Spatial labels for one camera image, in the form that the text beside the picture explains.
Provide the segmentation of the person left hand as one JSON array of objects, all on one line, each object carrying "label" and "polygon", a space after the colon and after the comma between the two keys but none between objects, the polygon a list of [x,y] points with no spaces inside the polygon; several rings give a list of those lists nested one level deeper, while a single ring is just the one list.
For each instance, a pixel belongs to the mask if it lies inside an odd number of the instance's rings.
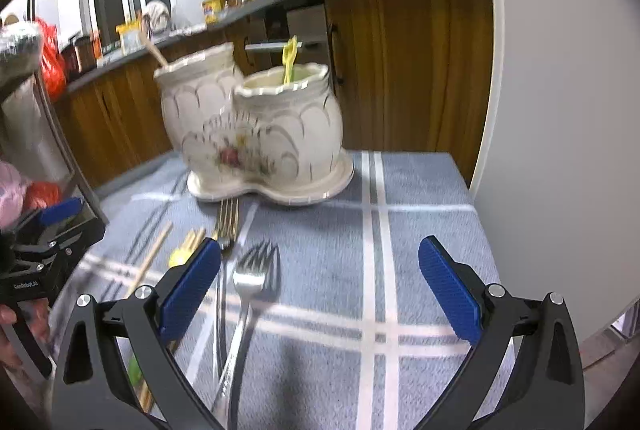
[{"label": "person left hand", "polygon": [[[32,317],[30,318],[29,328],[32,335],[43,344],[49,342],[50,326],[49,326],[49,302],[46,298],[34,300],[32,302]],[[8,306],[1,306],[1,323],[14,324],[17,321],[16,313]],[[1,362],[9,368],[21,368],[23,362],[18,357],[13,348],[13,344],[9,342],[6,335],[1,334]]]}]

